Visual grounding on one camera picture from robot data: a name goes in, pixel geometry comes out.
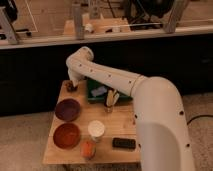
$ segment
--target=cup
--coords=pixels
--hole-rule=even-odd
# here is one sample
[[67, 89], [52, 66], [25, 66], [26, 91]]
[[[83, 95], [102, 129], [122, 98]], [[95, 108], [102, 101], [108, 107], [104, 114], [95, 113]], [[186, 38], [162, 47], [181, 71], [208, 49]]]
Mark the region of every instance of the cup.
[[113, 26], [112, 27], [112, 32], [113, 33], [120, 33], [121, 32], [121, 27], [120, 26]]
[[88, 125], [88, 132], [93, 141], [99, 142], [104, 135], [105, 125], [98, 120], [91, 121]]
[[93, 33], [93, 32], [94, 32], [93, 25], [90, 24], [90, 23], [87, 23], [87, 24], [85, 25], [85, 31], [88, 32], [88, 33]]

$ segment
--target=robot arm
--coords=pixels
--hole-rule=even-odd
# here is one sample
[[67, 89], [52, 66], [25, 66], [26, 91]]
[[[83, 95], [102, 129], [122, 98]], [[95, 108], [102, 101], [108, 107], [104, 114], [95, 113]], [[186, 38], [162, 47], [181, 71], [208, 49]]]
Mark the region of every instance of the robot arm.
[[98, 65], [92, 59], [88, 47], [69, 56], [69, 77], [74, 86], [87, 76], [133, 97], [142, 170], [194, 171], [184, 109], [176, 87], [164, 78]]

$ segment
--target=tiled floor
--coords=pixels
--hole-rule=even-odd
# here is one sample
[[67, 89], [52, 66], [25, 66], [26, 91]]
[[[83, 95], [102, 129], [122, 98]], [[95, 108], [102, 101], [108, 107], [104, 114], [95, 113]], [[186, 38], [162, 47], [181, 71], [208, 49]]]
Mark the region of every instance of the tiled floor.
[[[213, 115], [213, 93], [183, 97], [186, 118]], [[62, 166], [43, 165], [42, 158], [53, 112], [0, 117], [1, 171], [63, 171]], [[213, 171], [213, 118], [189, 125], [197, 171]], [[139, 164], [71, 165], [71, 171], [139, 171]]]

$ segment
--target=brown object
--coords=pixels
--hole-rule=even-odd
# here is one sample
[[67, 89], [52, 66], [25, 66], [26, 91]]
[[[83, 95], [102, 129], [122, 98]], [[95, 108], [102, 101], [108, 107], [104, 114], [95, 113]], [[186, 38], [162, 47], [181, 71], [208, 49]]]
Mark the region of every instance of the brown object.
[[80, 130], [73, 123], [60, 125], [54, 132], [53, 141], [60, 148], [73, 148], [80, 140]]
[[[47, 145], [43, 157], [44, 164], [101, 164], [101, 163], [131, 163], [140, 162], [140, 148], [138, 145], [133, 151], [115, 150], [112, 147], [112, 137], [137, 139], [136, 129], [133, 124], [134, 112], [132, 101], [119, 102], [113, 107], [113, 112], [107, 114], [103, 103], [90, 104], [87, 101], [86, 81], [78, 84], [78, 90], [72, 93], [67, 92], [64, 81], [61, 87], [58, 101], [73, 98], [81, 104], [81, 114], [73, 121], [81, 130], [81, 140], [75, 148], [60, 149], [53, 142], [55, 129], [64, 122], [53, 115], [53, 121], [49, 132]], [[88, 124], [92, 120], [100, 120], [106, 126], [101, 141], [96, 143], [96, 152], [92, 160], [85, 160], [81, 156], [81, 144], [84, 140], [90, 139]]]
[[81, 144], [81, 156], [85, 159], [91, 159], [95, 155], [95, 143], [86, 140]]
[[69, 122], [75, 120], [80, 112], [80, 104], [75, 99], [65, 99], [59, 102], [55, 108], [57, 118]]

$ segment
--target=bowl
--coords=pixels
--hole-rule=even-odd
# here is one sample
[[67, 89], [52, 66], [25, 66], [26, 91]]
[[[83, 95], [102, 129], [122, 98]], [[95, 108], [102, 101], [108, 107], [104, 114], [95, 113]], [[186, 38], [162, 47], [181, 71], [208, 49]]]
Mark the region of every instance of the bowl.
[[53, 141], [59, 148], [73, 148], [80, 141], [80, 130], [73, 123], [64, 123], [56, 128]]
[[79, 116], [80, 104], [75, 99], [69, 98], [60, 101], [55, 107], [57, 118], [69, 122]]

